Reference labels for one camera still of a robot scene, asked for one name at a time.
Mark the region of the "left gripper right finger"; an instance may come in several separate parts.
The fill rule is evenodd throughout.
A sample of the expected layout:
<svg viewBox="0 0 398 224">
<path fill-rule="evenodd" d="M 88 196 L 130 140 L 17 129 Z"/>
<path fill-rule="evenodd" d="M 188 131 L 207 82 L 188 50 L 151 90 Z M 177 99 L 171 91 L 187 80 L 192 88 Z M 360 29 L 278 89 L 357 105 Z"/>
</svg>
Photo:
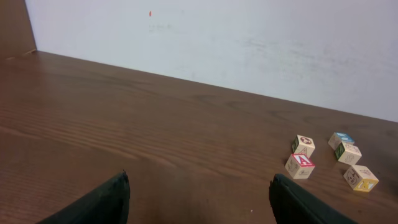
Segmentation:
<svg viewBox="0 0 398 224">
<path fill-rule="evenodd" d="M 283 174 L 270 181 L 269 201 L 277 223 L 354 223 Z"/>
</svg>

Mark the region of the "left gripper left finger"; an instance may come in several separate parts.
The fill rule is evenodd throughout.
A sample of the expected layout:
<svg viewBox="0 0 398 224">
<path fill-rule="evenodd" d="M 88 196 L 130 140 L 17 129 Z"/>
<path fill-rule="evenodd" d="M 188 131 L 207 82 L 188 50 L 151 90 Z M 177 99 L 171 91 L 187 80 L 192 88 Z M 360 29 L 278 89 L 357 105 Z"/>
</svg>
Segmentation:
<svg viewBox="0 0 398 224">
<path fill-rule="evenodd" d="M 110 178 L 41 223 L 120 223 L 129 215 L 130 185 L 125 171 Z"/>
</svg>

